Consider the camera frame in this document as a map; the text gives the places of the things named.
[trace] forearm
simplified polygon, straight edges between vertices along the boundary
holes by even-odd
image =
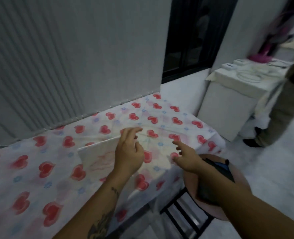
[[[226,179],[216,169],[202,168],[198,175],[242,238],[294,238],[294,221]]]
[[[97,192],[55,235],[54,239],[104,238],[119,194],[128,178],[111,172]]]

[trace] shoe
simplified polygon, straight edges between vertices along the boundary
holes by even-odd
[[[259,136],[260,135],[260,133],[262,132],[262,129],[261,128],[259,128],[259,127],[255,127],[254,128],[254,130],[255,130],[255,132],[256,132],[256,134],[257,134],[257,136]]]
[[[252,148],[262,148],[259,144],[256,143],[254,139],[244,139],[243,142]]]

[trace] window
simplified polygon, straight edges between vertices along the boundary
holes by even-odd
[[[212,67],[237,0],[173,0],[162,83]]]

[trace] white floor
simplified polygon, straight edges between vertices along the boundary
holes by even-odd
[[[253,136],[254,126],[258,124],[264,128],[266,120],[264,117],[264,119],[248,121],[240,135]],[[283,136],[268,148],[250,148],[242,142],[242,139],[243,137],[237,136],[233,142],[227,142],[227,147],[221,156],[241,169],[255,196],[294,220],[294,120]],[[168,194],[174,194],[178,189],[173,188],[171,192],[165,192],[164,197],[168,200]],[[156,203],[157,205],[151,205],[153,209],[146,215],[149,217],[149,222],[135,223],[121,238],[181,238],[166,215],[159,216],[157,213],[157,209],[165,205],[166,201],[160,196]],[[192,201],[184,198],[180,203],[189,206],[187,209],[189,213],[196,213],[197,220],[201,220],[202,216],[199,216],[201,212],[197,211]],[[144,233],[139,236],[130,233],[137,228],[140,231],[145,230]],[[240,236],[232,224],[215,219],[200,238],[225,239],[240,238]]]

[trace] pants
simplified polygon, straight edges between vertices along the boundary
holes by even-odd
[[[287,81],[270,113],[267,129],[256,136],[255,141],[262,147],[267,147],[277,141],[291,120],[294,118],[294,84]]]

